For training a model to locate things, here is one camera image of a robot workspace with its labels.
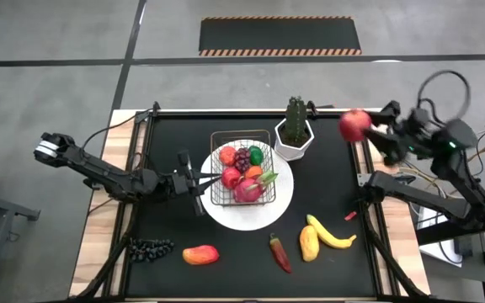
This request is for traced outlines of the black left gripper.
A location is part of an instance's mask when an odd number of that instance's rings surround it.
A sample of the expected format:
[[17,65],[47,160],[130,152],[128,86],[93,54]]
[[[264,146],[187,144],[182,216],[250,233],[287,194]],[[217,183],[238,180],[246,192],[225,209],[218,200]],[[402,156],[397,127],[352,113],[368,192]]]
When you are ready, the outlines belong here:
[[204,214],[204,208],[200,198],[200,192],[204,193],[211,185],[221,179],[221,173],[198,172],[198,178],[211,178],[209,181],[200,184],[200,191],[191,174],[191,170],[180,168],[177,172],[177,194],[188,194],[192,197],[193,207],[197,216]]

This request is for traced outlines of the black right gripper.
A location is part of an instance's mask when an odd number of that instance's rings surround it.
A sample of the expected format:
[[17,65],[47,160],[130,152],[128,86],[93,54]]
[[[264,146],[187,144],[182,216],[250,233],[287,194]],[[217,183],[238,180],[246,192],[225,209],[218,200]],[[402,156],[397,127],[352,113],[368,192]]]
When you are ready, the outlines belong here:
[[401,108],[399,102],[391,100],[379,112],[368,111],[374,126],[389,125],[387,133],[366,129],[363,134],[378,151],[387,152],[387,164],[395,165],[403,162],[410,152],[417,159],[434,157],[432,139],[427,126],[430,123],[426,109],[414,108],[409,116],[400,120]]

